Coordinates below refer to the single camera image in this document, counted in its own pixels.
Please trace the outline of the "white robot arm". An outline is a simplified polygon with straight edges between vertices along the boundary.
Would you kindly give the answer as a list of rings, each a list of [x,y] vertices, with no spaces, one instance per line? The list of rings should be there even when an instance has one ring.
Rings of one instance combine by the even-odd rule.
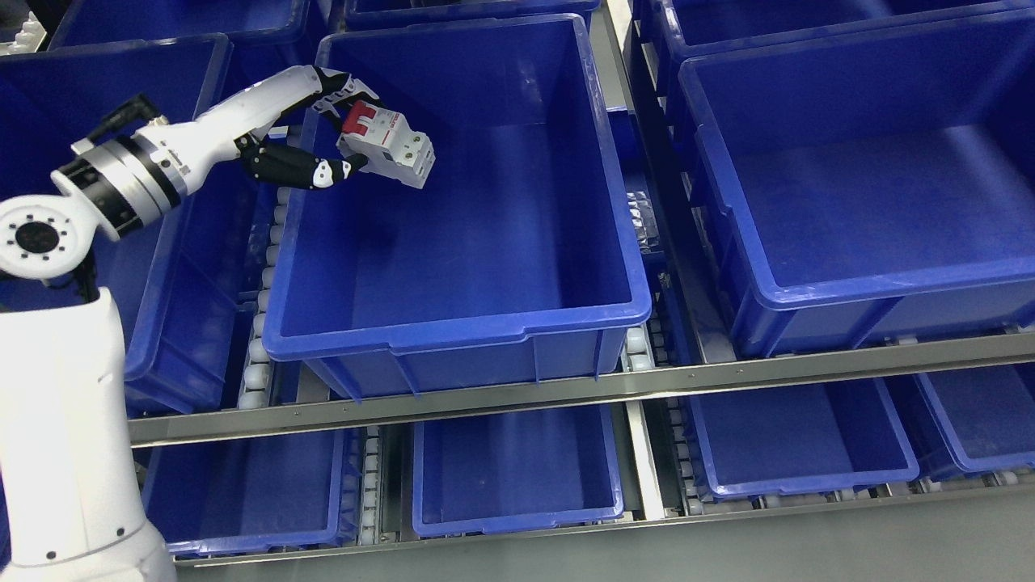
[[[310,108],[381,106],[349,72],[296,65],[256,82],[193,121],[170,123],[136,95],[73,143],[51,173],[55,195],[2,203],[2,273],[51,280],[84,270],[94,235],[119,242],[244,158],[282,187],[328,188],[366,161],[317,158],[265,145],[282,117]],[[4,581],[174,581],[167,543],[148,520],[125,406],[125,333],[110,290],[85,302],[2,314],[2,490],[11,559]]]

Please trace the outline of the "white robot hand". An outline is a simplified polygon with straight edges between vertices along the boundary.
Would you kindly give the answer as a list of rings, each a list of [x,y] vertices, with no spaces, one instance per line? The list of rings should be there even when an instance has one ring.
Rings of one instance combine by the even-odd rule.
[[[150,126],[152,155],[179,196],[203,187],[212,168],[240,159],[248,176],[275,187],[326,190],[365,168],[369,158],[319,158],[310,151],[263,139],[289,110],[310,104],[339,136],[366,137],[381,107],[369,86],[347,71],[296,65],[215,104],[193,121]]]

